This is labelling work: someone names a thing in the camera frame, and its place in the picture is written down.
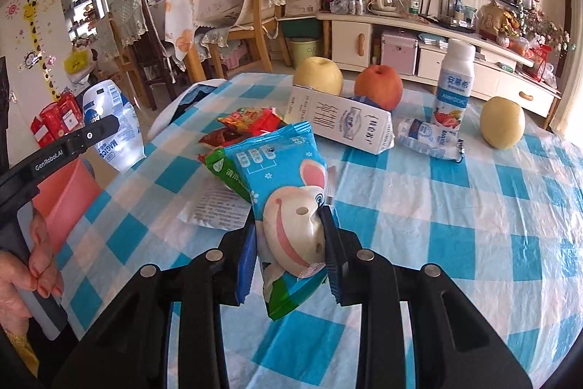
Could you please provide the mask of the person's left hand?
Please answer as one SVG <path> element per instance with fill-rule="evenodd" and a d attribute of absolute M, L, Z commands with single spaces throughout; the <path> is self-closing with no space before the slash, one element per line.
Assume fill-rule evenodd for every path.
<path fill-rule="evenodd" d="M 60 298 L 64 288 L 46 222 L 36 208 L 32 210 L 30 234 L 35 245 L 27 264 L 9 252 L 1 252 L 1 327 L 17 337 L 26 336 L 32 318 L 19 290 Z"/>

